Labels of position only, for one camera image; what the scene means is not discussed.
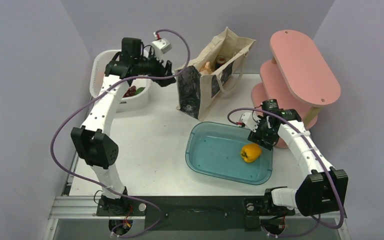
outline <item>white tabletop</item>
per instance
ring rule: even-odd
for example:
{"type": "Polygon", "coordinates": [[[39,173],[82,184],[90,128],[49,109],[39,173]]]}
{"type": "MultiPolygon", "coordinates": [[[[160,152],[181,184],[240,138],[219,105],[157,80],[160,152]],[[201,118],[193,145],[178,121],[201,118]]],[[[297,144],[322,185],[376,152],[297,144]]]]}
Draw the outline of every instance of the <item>white tabletop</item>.
{"type": "MultiPolygon", "coordinates": [[[[261,83],[259,74],[244,74],[236,89],[221,96],[205,121],[229,124],[226,116],[236,108],[253,107],[252,88],[261,83]]],[[[186,145],[198,120],[176,109],[177,86],[150,89],[149,105],[139,111],[117,113],[110,137],[118,144],[115,162],[121,181],[131,196],[238,196],[261,195],[265,189],[298,188],[304,177],[289,149],[275,148],[273,172],[261,185],[250,185],[204,175],[191,170],[185,161],[186,145]]],[[[240,112],[232,115],[238,120],[240,112]]],[[[97,180],[85,161],[75,172],[97,180]]],[[[70,196],[93,196],[98,185],[74,178],[70,196]]]]}

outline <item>purple cable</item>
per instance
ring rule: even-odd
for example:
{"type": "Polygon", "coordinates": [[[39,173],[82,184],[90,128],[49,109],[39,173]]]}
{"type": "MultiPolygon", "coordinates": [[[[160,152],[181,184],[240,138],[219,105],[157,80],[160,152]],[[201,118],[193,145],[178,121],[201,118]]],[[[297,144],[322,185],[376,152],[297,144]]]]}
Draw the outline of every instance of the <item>purple cable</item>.
{"type": "Polygon", "coordinates": [[[264,230],[264,231],[266,231],[270,236],[272,236],[272,237],[278,237],[278,238],[299,238],[299,237],[302,237],[302,236],[305,236],[305,235],[307,235],[307,234],[310,234],[310,233],[312,233],[314,230],[316,230],[316,228],[319,226],[319,224],[320,224],[320,218],[321,218],[321,215],[319,214],[318,215],[318,218],[316,218],[316,220],[318,220],[317,222],[316,222],[316,224],[314,225],[314,227],[313,228],[311,228],[310,230],[308,230],[308,231],[305,231],[305,232],[302,232],[302,233],[298,233],[298,234],[289,234],[289,235],[276,235],[276,234],[272,234],[272,233],[270,233],[269,231],[267,231],[267,229],[265,229],[263,226],[261,226],[262,227],[262,229],[264,230]]]}
{"type": "MultiPolygon", "coordinates": [[[[238,111],[256,111],[256,112],[260,112],[260,113],[264,113],[264,114],[267,114],[267,115],[270,115],[274,118],[277,118],[279,119],[281,122],[283,122],[284,124],[287,124],[289,125],[296,133],[300,134],[301,132],[294,126],[292,125],[291,123],[289,123],[287,120],[283,119],[282,117],[274,114],[274,113],[271,113],[269,111],[264,111],[264,110],[261,110],[261,109],[256,109],[256,108],[251,108],[251,107],[241,107],[241,108],[237,108],[237,109],[234,109],[232,110],[231,112],[229,112],[227,114],[227,120],[229,122],[231,122],[232,124],[235,124],[236,125],[236,122],[232,121],[230,119],[230,116],[231,114],[235,113],[235,112],[238,112],[238,111]]],[[[344,223],[344,217],[345,217],[345,210],[344,210],[344,207],[342,206],[342,202],[341,202],[341,199],[339,197],[339,194],[338,194],[338,190],[337,188],[335,187],[335,184],[334,184],[334,181],[331,177],[331,175],[329,174],[329,171],[328,169],[326,168],[325,164],[323,163],[322,159],[319,157],[319,155],[317,154],[316,150],[314,150],[310,144],[310,142],[308,141],[308,139],[301,135],[302,139],[304,140],[304,142],[307,144],[307,146],[309,148],[311,148],[311,152],[312,154],[315,156],[315,159],[317,159],[317,161],[320,163],[321,167],[323,168],[323,171],[326,173],[326,177],[327,177],[327,180],[329,181],[329,184],[330,184],[330,187],[332,188],[332,191],[333,191],[333,194],[335,195],[335,199],[336,199],[336,202],[338,203],[338,207],[339,207],[339,223],[338,225],[330,225],[328,223],[325,223],[323,221],[320,221],[320,219],[316,219],[315,216],[311,216],[314,220],[316,220],[317,222],[320,222],[321,225],[327,227],[327,228],[330,228],[330,229],[339,229],[340,227],[342,227],[342,224],[344,223]]]]}
{"type": "MultiPolygon", "coordinates": [[[[94,183],[94,184],[97,184],[105,189],[107,189],[108,191],[110,191],[111,193],[113,194],[116,194],[120,197],[123,197],[123,198],[127,198],[127,199],[131,199],[131,200],[135,200],[135,201],[140,201],[140,202],[143,202],[145,204],[149,204],[151,205],[152,207],[156,208],[158,211],[160,211],[161,213],[163,212],[157,205],[153,204],[152,202],[150,201],[147,201],[147,200],[144,200],[144,199],[140,199],[140,198],[137,198],[137,197],[134,197],[134,196],[128,196],[128,195],[124,195],[122,193],[119,193],[119,192],[116,192],[114,190],[112,190],[111,188],[108,188],[108,186],[106,186],[105,184],[102,184],[98,181],[95,181],[93,179],[90,179],[88,177],[85,177],[85,176],[82,176],[82,175],[79,175],[75,172],[72,172],[70,171],[69,169],[65,168],[58,160],[57,160],[57,157],[55,156],[55,151],[54,151],[54,145],[55,145],[55,140],[57,139],[57,136],[58,134],[61,132],[61,130],[63,129],[63,127],[74,117],[76,116],[77,114],[79,114],[82,110],[86,109],[87,107],[89,107],[90,105],[94,104],[96,101],[102,99],[105,95],[107,95],[107,93],[109,91],[111,91],[113,88],[117,87],[119,84],[123,83],[123,82],[126,82],[126,81],[129,81],[129,80],[134,80],[134,79],[137,79],[137,78],[141,78],[141,79],[151,79],[151,80],[166,80],[166,79],[171,79],[171,78],[174,78],[174,77],[177,77],[178,75],[180,75],[187,67],[188,67],[188,64],[189,64],[189,60],[191,59],[191,50],[189,49],[189,45],[188,43],[186,42],[186,40],[183,38],[183,36],[181,36],[179,33],[177,33],[176,31],[173,31],[173,30],[170,30],[170,29],[160,29],[158,31],[156,31],[155,33],[160,33],[160,32],[169,32],[169,33],[172,33],[176,36],[178,36],[184,43],[184,45],[186,46],[186,50],[187,50],[187,60],[186,60],[186,63],[184,64],[184,67],[178,72],[176,73],[175,75],[172,75],[172,76],[162,76],[162,77],[159,77],[159,76],[131,76],[131,77],[127,77],[127,78],[124,78],[124,79],[121,79],[120,81],[116,82],[115,84],[113,84],[111,87],[109,87],[107,89],[107,91],[103,92],[101,95],[99,95],[98,97],[96,97],[95,99],[93,99],[92,101],[90,101],[89,103],[87,103],[86,105],[82,106],[81,108],[77,109],[73,114],[71,114],[66,120],[64,120],[64,122],[62,122],[62,124],[58,127],[58,129],[56,130],[55,134],[53,135],[52,137],[52,140],[50,141],[50,155],[52,156],[52,159],[53,161],[55,162],[55,164],[60,168],[62,169],[64,172],[67,172],[77,178],[80,178],[80,179],[83,179],[83,180],[86,180],[86,181],[89,181],[91,183],[94,183]]],[[[159,218],[157,219],[157,221],[155,221],[151,226],[145,228],[143,231],[139,232],[139,233],[136,233],[136,234],[133,234],[133,235],[130,235],[130,236],[120,236],[120,238],[134,238],[136,236],[139,236],[143,233],[145,233],[146,231],[150,230],[151,228],[155,227],[155,225],[157,225],[162,219],[162,216],[160,215],[159,218]]],[[[118,226],[115,226],[111,231],[113,232],[116,228],[118,228],[119,226],[121,225],[118,225],[118,226]]]]}

